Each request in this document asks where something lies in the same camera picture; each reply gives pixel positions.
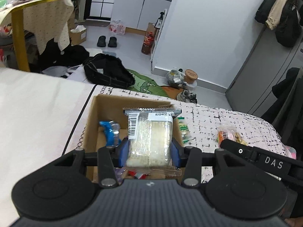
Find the black clothes pile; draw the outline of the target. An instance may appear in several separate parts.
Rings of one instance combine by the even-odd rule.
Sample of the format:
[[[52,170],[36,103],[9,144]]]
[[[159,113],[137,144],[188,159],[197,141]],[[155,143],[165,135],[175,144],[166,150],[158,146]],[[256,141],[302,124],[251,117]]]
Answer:
[[[86,78],[95,85],[127,89],[135,84],[133,75],[112,55],[98,53],[83,65]]]

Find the grey wardrobe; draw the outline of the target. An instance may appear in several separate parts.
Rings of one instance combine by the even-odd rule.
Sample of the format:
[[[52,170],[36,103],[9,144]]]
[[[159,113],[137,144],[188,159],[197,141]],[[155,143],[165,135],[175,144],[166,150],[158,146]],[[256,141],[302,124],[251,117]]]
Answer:
[[[226,91],[232,110],[261,117],[276,97],[272,87],[283,81],[287,71],[302,66],[302,35],[295,45],[279,44],[275,32],[263,29],[250,55]]]

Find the blue snack packet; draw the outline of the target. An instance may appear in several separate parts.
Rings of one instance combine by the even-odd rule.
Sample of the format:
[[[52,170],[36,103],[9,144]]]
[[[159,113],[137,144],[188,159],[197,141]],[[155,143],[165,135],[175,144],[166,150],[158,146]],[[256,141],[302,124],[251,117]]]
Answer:
[[[117,147],[120,143],[120,125],[113,120],[100,121],[99,125],[103,128],[106,138],[106,147]]]

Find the yellow wooden table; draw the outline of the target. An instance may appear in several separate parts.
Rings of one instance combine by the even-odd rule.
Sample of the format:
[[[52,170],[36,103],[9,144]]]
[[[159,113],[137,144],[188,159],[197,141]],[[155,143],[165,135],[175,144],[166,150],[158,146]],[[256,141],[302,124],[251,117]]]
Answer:
[[[27,52],[26,52],[26,42],[24,34],[24,15],[23,10],[28,7],[36,6],[43,3],[52,3],[59,0],[38,0],[29,3],[24,3],[19,6],[12,8],[11,14],[11,26],[12,26],[12,37],[13,46],[16,57],[16,62],[19,70],[30,72]]]

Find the brown lidded jar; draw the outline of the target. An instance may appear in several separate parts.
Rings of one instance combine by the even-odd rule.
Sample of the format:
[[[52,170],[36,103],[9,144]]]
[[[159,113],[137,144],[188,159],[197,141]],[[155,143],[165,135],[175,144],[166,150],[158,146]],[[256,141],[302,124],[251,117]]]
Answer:
[[[198,74],[191,70],[191,69],[186,69],[184,72],[184,80],[192,85],[196,80],[198,79]]]

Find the green floor mat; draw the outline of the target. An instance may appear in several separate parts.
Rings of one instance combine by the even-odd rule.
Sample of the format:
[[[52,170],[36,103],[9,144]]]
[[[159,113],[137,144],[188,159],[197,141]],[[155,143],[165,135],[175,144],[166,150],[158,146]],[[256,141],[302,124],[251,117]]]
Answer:
[[[130,91],[136,91],[145,94],[152,94],[162,97],[168,97],[168,94],[153,79],[141,75],[140,73],[128,69],[129,73],[134,77],[135,84],[128,87]]]

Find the small open cardboard box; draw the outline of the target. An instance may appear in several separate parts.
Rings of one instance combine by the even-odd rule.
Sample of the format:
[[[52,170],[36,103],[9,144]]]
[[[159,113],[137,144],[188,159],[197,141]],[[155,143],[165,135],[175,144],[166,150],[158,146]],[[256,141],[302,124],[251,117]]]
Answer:
[[[87,29],[84,25],[77,25],[75,29],[70,30],[69,36],[72,45],[80,45],[86,41]]]

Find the grey plastic bag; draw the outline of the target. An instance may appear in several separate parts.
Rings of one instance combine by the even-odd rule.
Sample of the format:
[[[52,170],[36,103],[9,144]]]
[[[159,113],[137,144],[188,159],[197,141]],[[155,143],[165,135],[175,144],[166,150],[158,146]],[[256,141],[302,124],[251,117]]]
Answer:
[[[179,70],[170,70],[166,74],[169,86],[173,88],[183,88],[185,86],[184,73]]]

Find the sneaker on floor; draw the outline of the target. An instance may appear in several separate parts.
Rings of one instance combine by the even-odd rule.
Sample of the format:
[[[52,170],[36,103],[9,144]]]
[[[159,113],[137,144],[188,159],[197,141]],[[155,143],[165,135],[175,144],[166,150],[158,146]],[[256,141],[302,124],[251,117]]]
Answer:
[[[177,94],[176,100],[185,103],[197,103],[197,95],[187,89],[183,89],[182,92]]]

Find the left black slipper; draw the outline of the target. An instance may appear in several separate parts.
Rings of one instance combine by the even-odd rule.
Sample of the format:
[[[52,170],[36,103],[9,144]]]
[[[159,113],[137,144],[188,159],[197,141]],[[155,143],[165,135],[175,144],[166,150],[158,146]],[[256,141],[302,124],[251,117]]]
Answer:
[[[101,35],[101,36],[98,38],[97,46],[100,47],[100,48],[106,47],[106,36]]]

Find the purple long snack package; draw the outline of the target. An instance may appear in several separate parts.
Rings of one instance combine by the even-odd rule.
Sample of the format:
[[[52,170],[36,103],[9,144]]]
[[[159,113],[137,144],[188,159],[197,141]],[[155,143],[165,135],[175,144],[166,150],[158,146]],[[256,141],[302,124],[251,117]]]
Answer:
[[[118,184],[121,184],[127,174],[127,170],[125,168],[115,168],[115,175]]]

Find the hanging black coat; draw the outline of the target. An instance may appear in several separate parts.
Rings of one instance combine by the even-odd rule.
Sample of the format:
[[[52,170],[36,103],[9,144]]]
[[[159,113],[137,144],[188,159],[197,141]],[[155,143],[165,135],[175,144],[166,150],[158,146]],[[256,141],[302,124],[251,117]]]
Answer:
[[[302,6],[298,0],[263,0],[255,21],[274,31],[279,44],[291,48],[301,35]]]

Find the white rice cake packet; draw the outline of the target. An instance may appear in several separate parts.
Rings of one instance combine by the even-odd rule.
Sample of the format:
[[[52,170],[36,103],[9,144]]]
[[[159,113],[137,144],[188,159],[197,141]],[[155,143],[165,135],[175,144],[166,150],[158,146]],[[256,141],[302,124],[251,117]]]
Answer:
[[[173,165],[171,145],[174,119],[182,110],[124,108],[123,113],[128,117],[128,152],[122,165],[142,174],[180,176],[182,171]]]

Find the right black slipper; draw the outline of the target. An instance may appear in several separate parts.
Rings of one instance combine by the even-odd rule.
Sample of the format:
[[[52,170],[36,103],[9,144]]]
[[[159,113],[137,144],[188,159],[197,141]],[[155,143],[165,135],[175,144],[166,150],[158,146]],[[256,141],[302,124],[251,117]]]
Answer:
[[[117,38],[115,36],[111,36],[109,38],[108,47],[110,48],[116,48],[117,47]]]

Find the green white cracker packet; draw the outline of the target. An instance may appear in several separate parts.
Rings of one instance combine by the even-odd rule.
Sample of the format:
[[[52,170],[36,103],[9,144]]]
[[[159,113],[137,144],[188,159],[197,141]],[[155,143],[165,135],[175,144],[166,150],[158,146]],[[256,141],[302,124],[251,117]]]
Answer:
[[[184,117],[178,117],[178,125],[181,132],[182,142],[185,146],[193,145],[194,138]]]

